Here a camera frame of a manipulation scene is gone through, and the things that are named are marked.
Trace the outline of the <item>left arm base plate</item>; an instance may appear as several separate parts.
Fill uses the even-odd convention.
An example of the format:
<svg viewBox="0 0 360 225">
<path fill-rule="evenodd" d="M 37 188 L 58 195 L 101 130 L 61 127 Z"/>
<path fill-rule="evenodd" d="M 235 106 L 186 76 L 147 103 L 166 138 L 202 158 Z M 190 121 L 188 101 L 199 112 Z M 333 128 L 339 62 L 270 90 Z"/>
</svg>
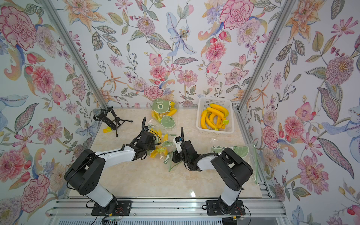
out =
<svg viewBox="0 0 360 225">
<path fill-rule="evenodd" d="M 92 207 L 92 216 L 129 216 L 132 206 L 132 201 L 117 200 L 115 197 L 107 206 L 100 206 L 94 203 Z"/>
</svg>

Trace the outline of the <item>zip-top bag bananas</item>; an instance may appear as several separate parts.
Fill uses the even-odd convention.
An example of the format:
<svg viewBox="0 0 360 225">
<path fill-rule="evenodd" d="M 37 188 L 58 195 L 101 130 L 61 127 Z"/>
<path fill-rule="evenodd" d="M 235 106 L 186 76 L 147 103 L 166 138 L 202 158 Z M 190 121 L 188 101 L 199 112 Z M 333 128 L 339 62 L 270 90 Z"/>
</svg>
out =
<svg viewBox="0 0 360 225">
<path fill-rule="evenodd" d="M 168 172 L 171 172 L 179 164 L 173 162 L 173 156 L 177 152 L 175 143 L 173 142 L 175 135 L 162 132 L 160 129 L 150 128 L 149 132 L 155 135 L 155 149 L 148 151 L 151 158 L 159 158 L 163 164 L 167 166 Z"/>
<path fill-rule="evenodd" d="M 151 120 L 148 122 L 150 128 L 171 130 L 176 127 L 175 115 L 177 105 L 170 100 L 155 99 L 151 107 Z"/>
<path fill-rule="evenodd" d="M 248 144 L 244 146 L 233 146 L 230 147 L 230 149 L 232 149 L 252 167 L 253 174 L 250 177 L 250 181 L 254 184 L 258 184 L 258 161 L 254 145 Z"/>
</svg>

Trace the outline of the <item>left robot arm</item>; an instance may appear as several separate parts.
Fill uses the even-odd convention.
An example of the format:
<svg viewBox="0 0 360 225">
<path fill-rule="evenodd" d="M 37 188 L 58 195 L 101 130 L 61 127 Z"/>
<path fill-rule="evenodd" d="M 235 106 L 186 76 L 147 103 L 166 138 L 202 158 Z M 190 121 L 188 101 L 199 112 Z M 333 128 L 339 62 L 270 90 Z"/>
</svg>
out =
<svg viewBox="0 0 360 225">
<path fill-rule="evenodd" d="M 138 159 L 145 159 L 149 151 L 155 150 L 156 136 L 145 125 L 146 117 L 142 120 L 142 129 L 137 137 L 121 148 L 94 152 L 84 150 L 72 166 L 66 171 L 64 179 L 68 185 L 80 195 L 90 198 L 107 214 L 118 209 L 117 198 L 103 187 L 99 180 L 104 169 Z"/>
</svg>

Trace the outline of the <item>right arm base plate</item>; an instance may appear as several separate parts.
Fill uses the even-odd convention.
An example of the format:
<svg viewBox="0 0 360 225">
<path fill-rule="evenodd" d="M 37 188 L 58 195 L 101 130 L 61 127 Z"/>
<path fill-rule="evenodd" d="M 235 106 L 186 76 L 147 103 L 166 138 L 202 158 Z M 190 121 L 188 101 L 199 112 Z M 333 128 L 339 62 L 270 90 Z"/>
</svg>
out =
<svg viewBox="0 0 360 225">
<path fill-rule="evenodd" d="M 232 205 L 227 205 L 221 198 L 207 200 L 202 206 L 208 216 L 245 216 L 245 207 L 242 200 L 236 199 Z"/>
</svg>

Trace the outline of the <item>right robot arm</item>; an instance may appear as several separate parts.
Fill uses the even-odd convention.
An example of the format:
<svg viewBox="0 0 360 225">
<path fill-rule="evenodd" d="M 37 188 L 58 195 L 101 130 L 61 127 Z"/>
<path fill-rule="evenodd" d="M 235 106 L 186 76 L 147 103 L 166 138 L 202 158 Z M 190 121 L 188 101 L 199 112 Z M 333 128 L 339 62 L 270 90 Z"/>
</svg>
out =
<svg viewBox="0 0 360 225">
<path fill-rule="evenodd" d="M 253 174 L 252 167 L 231 148 L 221 152 L 198 154 L 190 140 L 185 140 L 184 129 L 181 135 L 174 138 L 176 152 L 173 154 L 174 163 L 182 162 L 184 167 L 191 172 L 215 170 L 225 183 L 225 188 L 219 197 L 219 206 L 227 210 L 235 207 L 243 185 Z"/>
</svg>

